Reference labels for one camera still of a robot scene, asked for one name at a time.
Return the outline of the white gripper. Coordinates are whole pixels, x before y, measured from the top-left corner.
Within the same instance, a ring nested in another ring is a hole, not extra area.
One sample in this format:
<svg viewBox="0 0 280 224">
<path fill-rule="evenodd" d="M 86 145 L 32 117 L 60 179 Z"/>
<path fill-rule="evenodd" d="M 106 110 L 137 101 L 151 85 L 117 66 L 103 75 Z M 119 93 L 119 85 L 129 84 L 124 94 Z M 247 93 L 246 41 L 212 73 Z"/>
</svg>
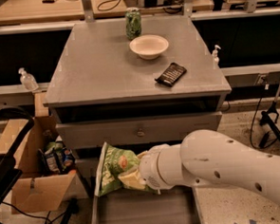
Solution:
<svg viewBox="0 0 280 224">
<path fill-rule="evenodd" d="M 139 170 L 121 173 L 119 180 L 130 189 L 144 190 L 146 185 L 158 191 L 171 189 L 171 185 L 167 184 L 159 173 L 159 155 L 165 147 L 168 145 L 157 145 L 149 151 L 137 154 L 140 159 Z"/>
</svg>

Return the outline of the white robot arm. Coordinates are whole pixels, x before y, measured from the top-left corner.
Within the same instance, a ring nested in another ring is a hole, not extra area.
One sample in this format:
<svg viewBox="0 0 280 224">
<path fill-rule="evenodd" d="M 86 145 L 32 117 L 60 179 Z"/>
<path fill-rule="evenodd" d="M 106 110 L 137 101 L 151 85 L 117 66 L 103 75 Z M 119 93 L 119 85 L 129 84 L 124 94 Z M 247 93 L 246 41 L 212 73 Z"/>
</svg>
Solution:
<svg viewBox="0 0 280 224">
<path fill-rule="evenodd" d="M 214 130 L 196 130 L 177 145 L 154 146 L 139 159 L 137 166 L 119 174 L 129 188 L 232 185 L 280 205 L 280 156 L 254 150 Z"/>
</svg>

